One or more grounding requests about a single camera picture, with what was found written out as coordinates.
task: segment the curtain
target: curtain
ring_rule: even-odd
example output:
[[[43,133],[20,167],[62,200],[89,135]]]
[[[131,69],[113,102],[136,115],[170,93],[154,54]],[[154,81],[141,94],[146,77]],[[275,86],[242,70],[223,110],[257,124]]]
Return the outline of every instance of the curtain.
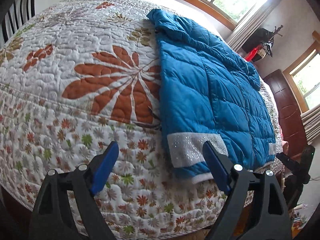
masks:
[[[301,115],[306,130],[308,144],[320,135],[320,104]]]
[[[226,43],[237,51],[244,42],[254,33],[263,23],[272,10],[280,3],[281,0],[260,0],[249,11],[249,13],[239,22],[237,27],[226,39]]]

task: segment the blue jacket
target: blue jacket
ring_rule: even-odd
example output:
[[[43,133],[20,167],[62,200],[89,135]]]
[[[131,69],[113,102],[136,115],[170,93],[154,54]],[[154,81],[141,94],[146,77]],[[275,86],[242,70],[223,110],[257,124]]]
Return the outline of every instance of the blue jacket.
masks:
[[[164,147],[173,133],[219,134],[233,163],[254,170],[273,161],[275,135],[254,66],[190,19],[160,9],[147,17],[158,31]],[[175,170],[181,178],[206,172],[204,161]]]

